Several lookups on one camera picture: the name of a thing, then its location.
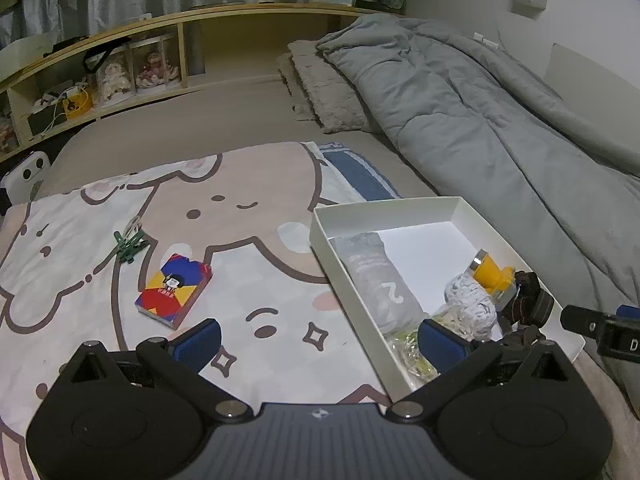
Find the wall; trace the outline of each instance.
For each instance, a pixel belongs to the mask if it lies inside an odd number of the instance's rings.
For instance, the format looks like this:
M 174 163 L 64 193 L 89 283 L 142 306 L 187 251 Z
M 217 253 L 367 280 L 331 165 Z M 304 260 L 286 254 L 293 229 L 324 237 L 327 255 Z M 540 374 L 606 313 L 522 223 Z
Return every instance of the wall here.
M 501 36 L 540 76 L 559 43 L 640 88 L 640 0 L 548 0 L 539 12 L 510 0 L 407 0 L 407 14 L 441 18 L 492 41 Z

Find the blue striped fabric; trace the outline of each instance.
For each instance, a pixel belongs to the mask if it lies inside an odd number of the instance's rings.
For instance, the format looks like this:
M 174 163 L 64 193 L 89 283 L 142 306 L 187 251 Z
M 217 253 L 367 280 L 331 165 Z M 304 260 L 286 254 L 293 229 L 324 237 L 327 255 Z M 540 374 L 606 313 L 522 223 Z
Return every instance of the blue striped fabric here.
M 386 177 L 359 153 L 340 142 L 329 142 L 318 148 L 365 200 L 401 198 Z

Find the logo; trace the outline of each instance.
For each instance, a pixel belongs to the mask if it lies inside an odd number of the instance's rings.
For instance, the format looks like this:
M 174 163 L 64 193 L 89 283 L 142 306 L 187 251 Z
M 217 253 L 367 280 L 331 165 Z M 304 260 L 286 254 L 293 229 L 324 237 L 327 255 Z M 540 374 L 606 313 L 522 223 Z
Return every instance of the logo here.
M 323 418 L 327 418 L 329 415 L 331 415 L 331 413 L 329 413 L 324 408 L 318 408 L 317 410 L 313 410 L 311 413 L 309 413 L 309 415 L 311 415 L 316 420 L 322 420 Z

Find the pillow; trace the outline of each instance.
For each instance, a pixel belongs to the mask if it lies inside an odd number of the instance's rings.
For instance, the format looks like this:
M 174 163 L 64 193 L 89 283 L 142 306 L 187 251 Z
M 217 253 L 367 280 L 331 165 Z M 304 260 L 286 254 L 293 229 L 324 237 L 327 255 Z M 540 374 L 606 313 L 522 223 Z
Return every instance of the pillow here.
M 316 50 L 316 42 L 289 43 L 302 88 L 326 134 L 348 130 L 379 133 L 380 127 L 351 83 Z
M 302 86 L 300 86 L 300 81 L 296 75 L 291 57 L 292 54 L 287 53 L 276 58 L 278 71 L 291 96 L 291 108 L 296 115 L 297 121 L 314 121 L 316 120 L 316 116 L 311 109 L 311 103 L 302 90 Z

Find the silver screw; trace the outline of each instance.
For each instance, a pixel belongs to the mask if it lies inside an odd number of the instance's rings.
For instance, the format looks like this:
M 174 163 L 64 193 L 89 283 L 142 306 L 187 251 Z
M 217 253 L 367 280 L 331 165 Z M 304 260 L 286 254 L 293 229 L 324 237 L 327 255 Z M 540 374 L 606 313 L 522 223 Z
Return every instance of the silver screw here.
M 412 400 L 401 400 L 391 407 L 391 411 L 402 418 L 415 418 L 422 415 L 423 409 L 417 402 L 413 402 Z
M 240 400 L 229 399 L 223 400 L 216 404 L 216 411 L 226 418 L 235 418 L 236 416 L 244 415 L 247 410 L 247 405 Z

